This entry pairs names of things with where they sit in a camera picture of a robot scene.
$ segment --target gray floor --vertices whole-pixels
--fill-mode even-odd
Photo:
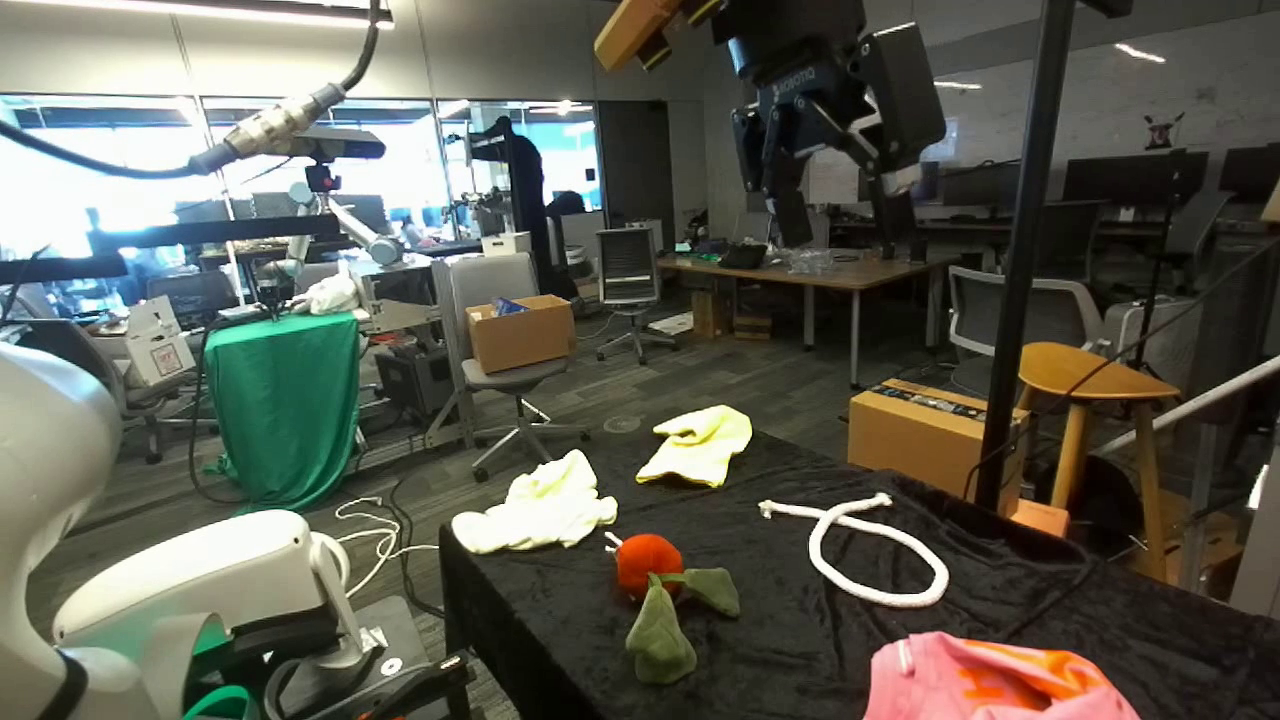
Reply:
[[[701,340],[680,342],[677,352],[650,352],[646,365],[635,365],[628,352],[594,361],[593,348],[599,340],[605,318],[581,318],[581,361],[546,380],[534,391],[534,405],[546,408],[556,418],[631,437],[663,417],[702,408],[702,405],[730,405],[745,408],[761,430],[812,448],[821,454],[844,460],[844,408],[848,408],[848,302],[840,294],[821,302],[821,333],[815,348],[799,348],[799,327],[786,309],[780,309],[780,324],[771,340]],[[984,369],[956,365],[953,352],[923,352],[923,288],[894,288],[878,291],[864,309],[864,375],[903,375],[953,389],[984,383]],[[484,417],[500,418],[509,405],[484,405]],[[138,440],[129,437],[119,454],[116,478],[91,516],[37,566],[31,574],[31,617],[45,630],[54,605],[82,582],[91,573],[106,566],[113,558],[149,549],[165,534],[185,528],[230,516],[235,504],[221,504],[210,494],[229,494],[216,475],[199,472],[199,486],[186,472],[186,445],[185,430],[167,437],[167,450],[159,465],[138,454]],[[378,445],[407,448],[407,430],[385,430]],[[195,440],[195,466],[216,460],[216,437],[199,430]],[[378,472],[346,475],[323,504],[308,508],[302,516],[330,534],[342,534],[359,525],[341,525],[330,511],[353,494],[386,494],[416,521],[420,543],[434,538],[434,528],[447,525],[463,508],[489,508],[502,494],[502,483],[532,465],[532,454],[511,454],[489,483],[469,475],[472,448],[443,445],[416,450]],[[353,562],[365,573],[371,562],[367,543],[353,543]],[[407,558],[410,586],[428,605],[440,605],[434,554],[416,551]],[[378,596],[404,596],[400,566],[386,562],[353,605],[371,605]],[[420,611],[420,630],[428,652],[443,652],[440,619]],[[484,716],[515,716],[500,686],[480,672],[472,683],[475,709]]]

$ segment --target black pole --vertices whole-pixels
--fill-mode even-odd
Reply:
[[[1040,61],[1037,61],[1026,142],[1021,160],[1011,235],[1005,246],[1005,298],[1000,298],[1000,333],[994,333],[993,391],[989,391],[989,418],[984,418],[984,460],[980,460],[974,494],[973,494],[980,508],[1000,504],[1014,365],[1025,355],[1025,318],[1026,318],[1026,291],[1033,291],[1026,246],[1040,240],[1040,225],[1043,225],[1043,186],[1049,186],[1049,165],[1053,165],[1053,141],[1057,141],[1057,110],[1065,99],[1065,75],[1067,75],[1067,50],[1073,50],[1073,11],[1077,11],[1077,0],[1043,0],[1043,37],[1040,37]]]

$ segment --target red object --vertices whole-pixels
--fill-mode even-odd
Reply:
[[[642,596],[650,573],[682,573],[682,554],[670,538],[635,533],[613,551],[613,578],[624,596]]]

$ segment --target wall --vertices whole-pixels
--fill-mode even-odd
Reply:
[[[920,21],[920,30],[929,44],[953,39],[947,29],[929,29],[929,11]],[[1077,46],[1067,61],[1057,130],[1057,174],[1073,157],[1145,150],[1145,116],[1172,119],[1176,110],[1185,110],[1185,125],[1172,141],[1196,150],[1211,150],[1211,171],[1222,147],[1280,141],[1280,84],[1270,73],[1274,37],[1280,11],[1265,11],[1265,2],[1256,2],[1256,17],[1137,37],[1131,44],[1169,56],[1164,67],[1122,61],[1106,44]],[[953,125],[960,127],[953,160],[980,165],[1021,157],[1033,99],[1033,62],[1014,61],[1000,67],[969,67],[956,79],[974,79],[984,89],[964,95],[940,90]],[[745,193],[734,179],[728,127],[730,103],[734,90],[728,84],[728,67],[706,62],[702,150],[711,231],[739,231],[755,225],[745,212]]]
[[[605,75],[599,0],[391,0],[356,95],[616,95],[670,103],[677,208],[702,208],[702,37],[680,30],[656,73]],[[341,79],[359,30],[265,29],[0,2],[0,90],[288,95]]]

